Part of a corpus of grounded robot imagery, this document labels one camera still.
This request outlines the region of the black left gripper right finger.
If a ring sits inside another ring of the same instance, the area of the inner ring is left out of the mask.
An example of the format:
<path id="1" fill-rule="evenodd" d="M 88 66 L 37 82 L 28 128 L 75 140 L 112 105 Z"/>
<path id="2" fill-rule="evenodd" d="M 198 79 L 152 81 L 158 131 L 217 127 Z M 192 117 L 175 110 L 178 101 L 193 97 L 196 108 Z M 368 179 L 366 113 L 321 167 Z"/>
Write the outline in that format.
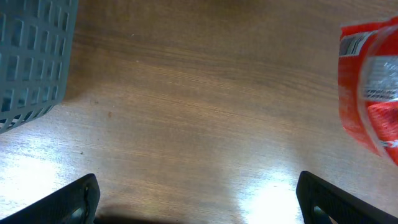
<path id="1" fill-rule="evenodd" d="M 296 196 L 305 223 L 396 223 L 397 218 L 321 179 L 300 173 Z"/>

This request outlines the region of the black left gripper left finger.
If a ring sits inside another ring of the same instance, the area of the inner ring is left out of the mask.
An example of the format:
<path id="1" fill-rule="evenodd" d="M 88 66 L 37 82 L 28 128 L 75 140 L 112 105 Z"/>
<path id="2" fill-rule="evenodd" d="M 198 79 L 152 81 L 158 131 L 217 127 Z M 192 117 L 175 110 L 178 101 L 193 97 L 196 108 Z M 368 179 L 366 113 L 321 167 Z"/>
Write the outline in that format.
<path id="1" fill-rule="evenodd" d="M 1 220 L 2 224 L 93 224 L 100 200 L 94 174 L 86 174 L 43 199 Z"/>

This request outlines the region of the red candy bag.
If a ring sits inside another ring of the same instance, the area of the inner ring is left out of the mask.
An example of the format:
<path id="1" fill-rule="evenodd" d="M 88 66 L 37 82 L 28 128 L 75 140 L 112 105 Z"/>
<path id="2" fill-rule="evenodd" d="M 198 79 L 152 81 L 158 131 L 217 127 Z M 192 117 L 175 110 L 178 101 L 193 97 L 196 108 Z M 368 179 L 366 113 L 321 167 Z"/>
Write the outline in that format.
<path id="1" fill-rule="evenodd" d="M 397 17 L 341 27 L 339 114 L 366 149 L 397 162 Z"/>

